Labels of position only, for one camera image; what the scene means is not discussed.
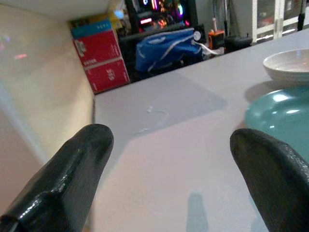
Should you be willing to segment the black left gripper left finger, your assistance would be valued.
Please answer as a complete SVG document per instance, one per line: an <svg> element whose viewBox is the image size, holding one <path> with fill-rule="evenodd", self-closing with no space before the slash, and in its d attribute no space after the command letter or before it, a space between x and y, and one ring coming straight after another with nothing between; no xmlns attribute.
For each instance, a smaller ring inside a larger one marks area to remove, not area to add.
<svg viewBox="0 0 309 232"><path fill-rule="evenodd" d="M0 217L2 232L81 232L114 136L90 124L67 140Z"/></svg>

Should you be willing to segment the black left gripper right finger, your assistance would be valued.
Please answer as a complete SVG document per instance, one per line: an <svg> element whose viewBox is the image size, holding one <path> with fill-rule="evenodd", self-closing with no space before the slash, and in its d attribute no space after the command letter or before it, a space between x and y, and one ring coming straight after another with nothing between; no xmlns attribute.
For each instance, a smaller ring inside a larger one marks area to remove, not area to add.
<svg viewBox="0 0 309 232"><path fill-rule="evenodd" d="M238 129L230 151L270 232L309 230L309 164L288 143Z"/></svg>

